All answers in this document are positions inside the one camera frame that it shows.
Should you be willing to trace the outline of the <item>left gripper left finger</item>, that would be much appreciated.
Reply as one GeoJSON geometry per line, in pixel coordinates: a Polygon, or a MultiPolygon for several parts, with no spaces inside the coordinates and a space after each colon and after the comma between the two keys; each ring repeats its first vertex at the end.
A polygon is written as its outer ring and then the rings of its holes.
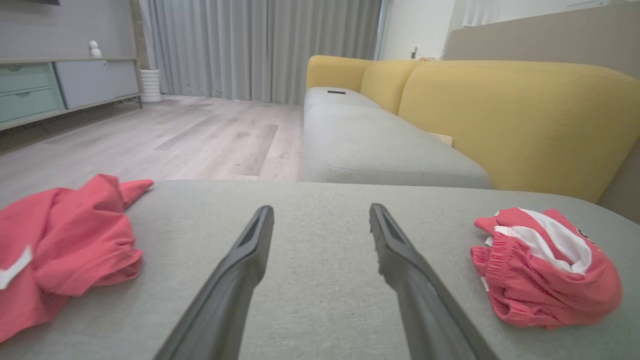
{"type": "Polygon", "coordinates": [[[253,292],[263,280],[274,208],[259,207],[204,282],[156,360],[236,360],[253,292]]]}

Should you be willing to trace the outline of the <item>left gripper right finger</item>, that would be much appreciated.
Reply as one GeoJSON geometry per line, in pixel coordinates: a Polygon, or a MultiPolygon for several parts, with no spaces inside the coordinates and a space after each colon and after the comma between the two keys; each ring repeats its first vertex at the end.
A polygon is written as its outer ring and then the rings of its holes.
{"type": "Polygon", "coordinates": [[[369,223],[378,257],[378,272],[397,294],[411,358],[495,360],[497,356],[480,330],[389,210],[381,203],[372,203],[369,223]]]}

